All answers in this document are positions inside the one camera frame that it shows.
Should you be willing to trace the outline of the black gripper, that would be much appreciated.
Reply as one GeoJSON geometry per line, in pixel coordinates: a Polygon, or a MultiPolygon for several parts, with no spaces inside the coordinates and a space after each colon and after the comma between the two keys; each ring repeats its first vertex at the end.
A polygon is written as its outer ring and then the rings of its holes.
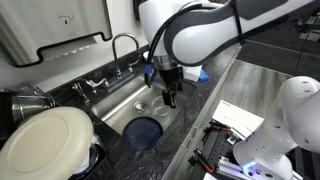
{"type": "MultiPolygon", "coordinates": [[[[168,89],[177,89],[178,83],[183,79],[183,70],[181,67],[174,67],[170,70],[160,70],[159,71],[162,80],[166,83],[168,89]]],[[[164,104],[170,104],[170,107],[176,109],[175,103],[176,92],[174,90],[162,91],[162,97],[164,104]]]]}

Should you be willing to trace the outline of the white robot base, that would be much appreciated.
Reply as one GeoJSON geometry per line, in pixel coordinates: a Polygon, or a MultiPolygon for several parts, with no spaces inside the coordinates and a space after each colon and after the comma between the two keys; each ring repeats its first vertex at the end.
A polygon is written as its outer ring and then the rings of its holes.
{"type": "Polygon", "coordinates": [[[263,123],[233,147],[245,176],[253,180],[294,180],[288,152],[320,152],[320,82],[308,76],[284,81],[263,123]]]}

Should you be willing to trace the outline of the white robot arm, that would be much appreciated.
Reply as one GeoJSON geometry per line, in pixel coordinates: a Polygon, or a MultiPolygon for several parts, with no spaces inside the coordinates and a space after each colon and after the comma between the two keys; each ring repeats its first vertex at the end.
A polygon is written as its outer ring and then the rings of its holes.
{"type": "Polygon", "coordinates": [[[140,22],[150,45],[145,84],[166,83],[164,103],[174,108],[182,69],[204,64],[249,32],[315,0],[142,0],[140,22]]]}

